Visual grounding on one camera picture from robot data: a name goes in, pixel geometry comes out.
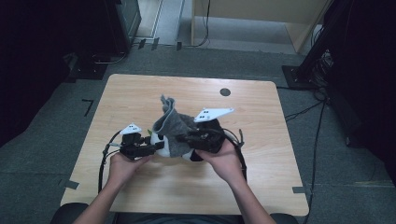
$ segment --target person's right hand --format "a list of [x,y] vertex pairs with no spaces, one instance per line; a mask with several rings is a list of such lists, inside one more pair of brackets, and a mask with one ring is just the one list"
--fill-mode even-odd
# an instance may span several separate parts
[[233,181],[239,181],[241,178],[244,179],[241,170],[241,162],[236,155],[233,144],[229,140],[224,140],[220,151],[216,154],[197,149],[195,152],[204,159],[204,161],[209,162],[216,174],[228,184],[231,184]]

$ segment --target person's left hand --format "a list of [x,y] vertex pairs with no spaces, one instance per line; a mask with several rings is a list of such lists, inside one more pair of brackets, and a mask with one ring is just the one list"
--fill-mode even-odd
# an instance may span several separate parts
[[151,156],[147,156],[136,161],[131,161],[121,153],[116,153],[110,158],[110,173],[108,175],[107,185],[121,188],[136,173],[136,170],[150,159]]

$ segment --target table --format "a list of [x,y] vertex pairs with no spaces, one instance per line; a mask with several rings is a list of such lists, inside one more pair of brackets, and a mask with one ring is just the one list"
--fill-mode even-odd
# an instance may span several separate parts
[[[206,16],[209,0],[193,0],[191,44],[194,44],[195,16]],[[332,0],[213,0],[209,17],[285,22],[296,52],[322,20]]]
[[[227,88],[229,96],[219,91]],[[61,205],[90,203],[97,195],[102,151],[113,134],[131,122],[147,129],[163,114],[161,95],[176,100],[179,113],[196,116],[203,107],[233,107],[219,118],[223,128],[242,129],[247,179],[269,213],[305,216],[308,206],[276,86],[269,81],[194,77],[112,75],[102,95]],[[120,143],[120,136],[114,141]],[[105,168],[104,183],[108,174]],[[233,194],[204,162],[154,156],[120,192],[111,211],[178,214],[240,214]]]

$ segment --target floor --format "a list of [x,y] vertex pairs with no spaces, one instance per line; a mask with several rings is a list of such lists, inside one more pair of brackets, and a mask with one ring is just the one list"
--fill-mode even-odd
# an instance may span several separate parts
[[[191,0],[140,0],[142,23],[137,40],[152,41],[159,38],[159,44],[191,45]],[[200,44],[206,34],[205,18],[195,17],[194,45]],[[235,49],[272,53],[296,54],[283,22],[246,21],[209,18],[208,40],[201,46],[207,49]],[[320,29],[318,25],[314,34]],[[300,54],[306,55],[311,48],[308,40]]]

